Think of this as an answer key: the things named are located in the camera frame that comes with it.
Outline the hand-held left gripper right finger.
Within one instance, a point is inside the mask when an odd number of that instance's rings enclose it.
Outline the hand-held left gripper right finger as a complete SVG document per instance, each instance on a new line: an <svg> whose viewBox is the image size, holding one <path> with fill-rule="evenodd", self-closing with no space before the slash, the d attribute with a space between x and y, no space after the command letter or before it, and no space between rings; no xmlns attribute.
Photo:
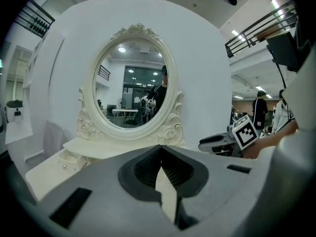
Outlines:
<svg viewBox="0 0 316 237"><path fill-rule="evenodd" d="M162 146L160 158L176 190L176 237L259 236L251 217L271 165L270 150L243 159Z"/></svg>

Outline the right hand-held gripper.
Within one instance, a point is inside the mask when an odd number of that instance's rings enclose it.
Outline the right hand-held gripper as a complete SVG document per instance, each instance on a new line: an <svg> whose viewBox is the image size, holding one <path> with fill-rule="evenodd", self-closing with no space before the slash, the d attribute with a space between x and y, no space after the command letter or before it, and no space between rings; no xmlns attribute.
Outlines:
<svg viewBox="0 0 316 237"><path fill-rule="evenodd" d="M227 133L219 133L208 136L199 141L198 148L202 152L213 155L231 155L240 158L242 151L259 139L251 118L245 115L235 121L228 129Z"/></svg>

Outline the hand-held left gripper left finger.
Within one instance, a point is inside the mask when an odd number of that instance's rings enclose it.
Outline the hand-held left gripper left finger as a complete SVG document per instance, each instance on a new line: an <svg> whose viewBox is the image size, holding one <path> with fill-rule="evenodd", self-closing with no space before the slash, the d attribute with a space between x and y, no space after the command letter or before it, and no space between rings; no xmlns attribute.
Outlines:
<svg viewBox="0 0 316 237"><path fill-rule="evenodd" d="M90 164L37 205L74 237L171 237L178 228L155 190L159 145Z"/></svg>

